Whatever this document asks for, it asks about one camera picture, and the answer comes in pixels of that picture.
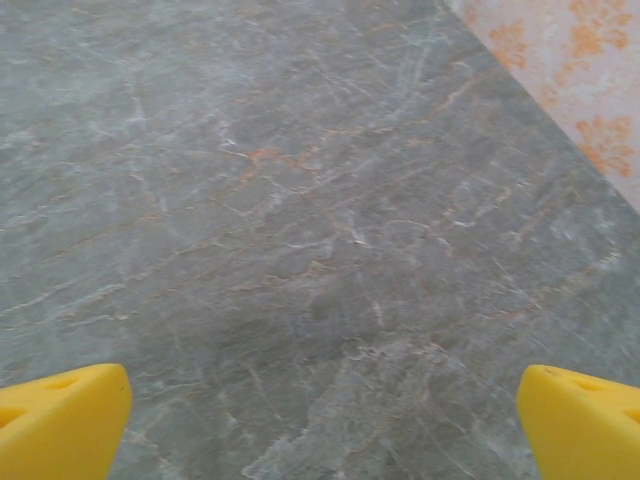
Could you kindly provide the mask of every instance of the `orange floral pattern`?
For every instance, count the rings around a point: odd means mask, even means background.
[[[571,28],[573,55],[576,58],[599,55],[603,43],[622,50],[629,45],[629,35],[623,29],[631,23],[633,15],[625,13],[626,0],[574,0],[569,9],[579,25]]]
[[[640,0],[446,0],[640,212]]]
[[[516,20],[511,25],[501,25],[492,30],[489,37],[495,45],[493,54],[507,70],[527,66],[526,51],[529,45],[523,41],[524,20]]]
[[[612,168],[623,177],[631,175],[629,160],[635,153],[627,145],[631,136],[631,123],[631,117],[619,117],[606,122],[597,115],[591,122],[583,120],[576,124],[584,138],[584,143],[578,146],[602,173],[607,173]]]

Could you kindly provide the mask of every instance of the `wall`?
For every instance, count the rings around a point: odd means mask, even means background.
[[[447,0],[640,211],[640,0]]]

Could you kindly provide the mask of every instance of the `gray marble floor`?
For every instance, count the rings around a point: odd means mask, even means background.
[[[123,363],[114,479],[534,479],[640,383],[640,221],[430,0],[3,2],[3,384]]]

